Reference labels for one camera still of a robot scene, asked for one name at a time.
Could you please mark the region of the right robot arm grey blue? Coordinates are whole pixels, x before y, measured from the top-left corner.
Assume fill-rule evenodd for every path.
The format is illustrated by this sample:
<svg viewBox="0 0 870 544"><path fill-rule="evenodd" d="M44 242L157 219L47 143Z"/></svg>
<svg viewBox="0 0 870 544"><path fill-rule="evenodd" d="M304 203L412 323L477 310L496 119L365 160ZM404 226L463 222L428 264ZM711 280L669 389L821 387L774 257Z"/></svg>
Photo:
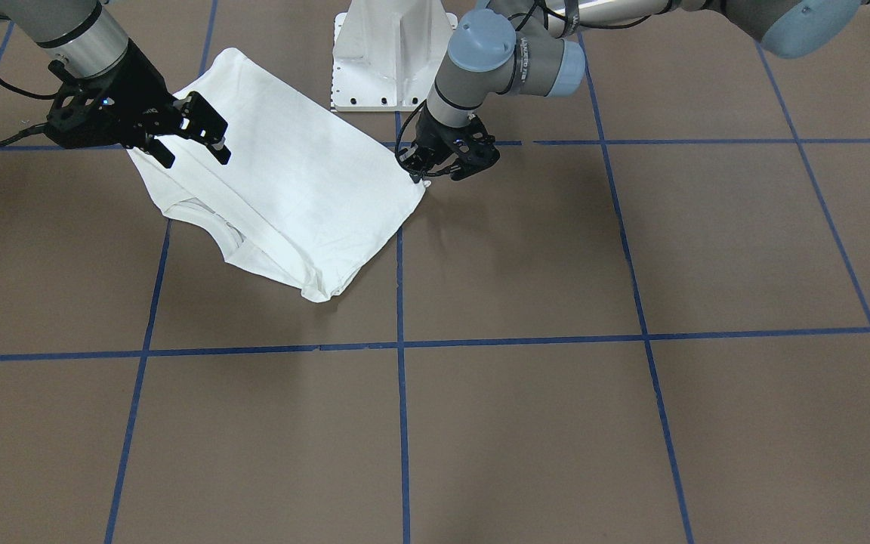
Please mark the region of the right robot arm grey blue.
<svg viewBox="0 0 870 544"><path fill-rule="evenodd" d="M173 96L106 2L0 1L0 22L27 34L61 82L46 96L46 120L3 139L0 148L44 134L65 149L138 149L171 168L174 154L160 138L174 135L203 145L221 164L229 162L224 117L196 91Z"/></svg>

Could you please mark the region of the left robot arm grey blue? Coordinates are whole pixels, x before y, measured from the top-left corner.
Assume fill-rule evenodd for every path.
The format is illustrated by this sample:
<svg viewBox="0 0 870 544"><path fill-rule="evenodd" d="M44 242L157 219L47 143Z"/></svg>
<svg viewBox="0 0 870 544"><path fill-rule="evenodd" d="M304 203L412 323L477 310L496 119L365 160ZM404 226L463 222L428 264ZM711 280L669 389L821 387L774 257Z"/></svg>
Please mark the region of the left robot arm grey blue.
<svg viewBox="0 0 870 544"><path fill-rule="evenodd" d="M461 181L492 168L496 138L480 119L490 97L568 97L593 46L669 29L686 18L725 26L780 59L811 55L859 13L859 1L477 1L459 18L427 96L396 138L415 183Z"/></svg>

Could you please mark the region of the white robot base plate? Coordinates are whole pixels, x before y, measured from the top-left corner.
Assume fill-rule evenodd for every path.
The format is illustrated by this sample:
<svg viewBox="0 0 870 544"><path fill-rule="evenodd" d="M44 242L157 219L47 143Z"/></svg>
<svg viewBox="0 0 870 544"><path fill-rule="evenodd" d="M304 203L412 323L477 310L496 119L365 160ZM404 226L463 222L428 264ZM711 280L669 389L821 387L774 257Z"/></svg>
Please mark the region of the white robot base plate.
<svg viewBox="0 0 870 544"><path fill-rule="evenodd" d="M432 89L457 24L441 1L352 1L332 25L332 110L410 113Z"/></svg>

